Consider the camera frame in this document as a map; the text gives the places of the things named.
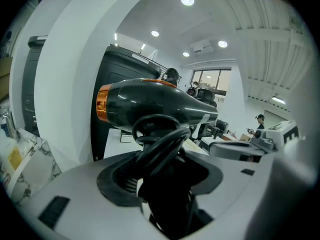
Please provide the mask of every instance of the hair dryer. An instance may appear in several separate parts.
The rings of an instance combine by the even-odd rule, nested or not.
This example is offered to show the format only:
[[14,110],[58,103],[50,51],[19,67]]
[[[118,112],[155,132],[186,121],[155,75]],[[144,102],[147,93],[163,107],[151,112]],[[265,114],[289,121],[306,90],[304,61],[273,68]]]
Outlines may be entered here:
[[163,115],[175,119],[181,127],[210,123],[217,109],[184,93],[175,85],[155,79],[131,79],[104,85],[96,99],[100,120],[132,132],[144,116]]
[[[179,239],[212,220],[205,214],[209,219],[201,221],[203,215],[198,214],[194,198],[196,191],[191,194],[190,190],[207,178],[208,170],[190,159],[182,145],[191,134],[186,127],[216,120],[218,112],[214,106],[169,82],[132,79],[102,86],[96,111],[100,120],[132,132],[134,140],[143,145],[143,151],[121,167],[120,182],[128,190],[127,186],[134,186],[137,179],[143,178],[138,196],[148,202],[156,227],[160,225],[170,239]],[[105,179],[101,173],[99,190],[107,199],[119,202],[103,184]]]

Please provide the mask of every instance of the desk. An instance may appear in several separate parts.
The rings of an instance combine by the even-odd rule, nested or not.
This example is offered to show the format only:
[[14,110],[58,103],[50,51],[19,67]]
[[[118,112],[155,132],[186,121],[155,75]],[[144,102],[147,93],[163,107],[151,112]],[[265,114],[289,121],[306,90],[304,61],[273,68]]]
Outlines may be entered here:
[[201,150],[205,149],[207,153],[209,153],[209,145],[212,142],[224,142],[224,140],[222,138],[216,137],[216,139],[214,139],[213,137],[203,137],[201,138],[201,142],[199,144],[199,148]]
[[[121,130],[109,129],[108,139],[106,140],[103,158],[109,158],[132,151],[141,151],[143,149],[143,147],[137,144],[133,139],[132,142],[120,142],[120,139]],[[204,155],[208,155],[189,139],[187,139],[182,146],[186,151],[193,151]]]

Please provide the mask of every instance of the ceiling light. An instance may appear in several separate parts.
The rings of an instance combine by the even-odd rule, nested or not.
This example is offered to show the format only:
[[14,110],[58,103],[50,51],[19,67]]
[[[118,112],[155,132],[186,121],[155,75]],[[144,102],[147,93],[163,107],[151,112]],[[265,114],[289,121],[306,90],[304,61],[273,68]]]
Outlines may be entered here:
[[181,0],[181,2],[185,5],[185,6],[192,6],[195,2],[195,0]]
[[228,46],[228,43],[226,41],[221,40],[218,42],[218,45],[222,48],[226,48]]
[[280,103],[282,103],[282,104],[286,104],[283,99],[280,99],[280,98],[277,98],[277,97],[272,97],[272,99],[273,99],[274,101],[276,101],[276,102],[280,102]]
[[157,31],[151,31],[151,35],[153,35],[154,37],[158,37],[159,36],[159,32]]

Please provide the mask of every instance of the ceiling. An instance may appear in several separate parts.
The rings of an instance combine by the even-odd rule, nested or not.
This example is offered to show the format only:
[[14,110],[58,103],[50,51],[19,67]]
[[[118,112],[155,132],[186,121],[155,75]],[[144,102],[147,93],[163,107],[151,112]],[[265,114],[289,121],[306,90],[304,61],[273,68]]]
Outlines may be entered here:
[[[153,37],[153,30],[160,36]],[[286,99],[317,54],[304,22],[280,0],[194,0],[192,6],[181,0],[141,0],[117,32],[164,51],[181,65],[236,59],[245,95],[284,110],[272,97]],[[220,40],[228,46],[219,47]]]

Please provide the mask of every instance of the cable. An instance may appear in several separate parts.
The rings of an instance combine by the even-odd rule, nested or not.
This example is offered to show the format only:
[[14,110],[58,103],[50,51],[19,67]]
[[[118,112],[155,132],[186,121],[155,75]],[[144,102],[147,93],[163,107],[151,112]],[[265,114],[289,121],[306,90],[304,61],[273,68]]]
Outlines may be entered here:
[[[163,137],[147,135],[138,137],[138,129],[146,130],[146,128],[150,126],[155,130],[157,130],[157,126],[161,126],[163,129],[168,126],[167,128],[169,130],[173,129],[173,131]],[[141,117],[132,127],[133,139],[139,145],[151,145],[137,154],[134,166],[135,171],[139,174],[137,177],[154,177],[165,168],[178,153],[184,154],[185,151],[182,145],[184,141],[189,138],[190,134],[188,128],[180,128],[179,122],[171,116],[150,114]]]

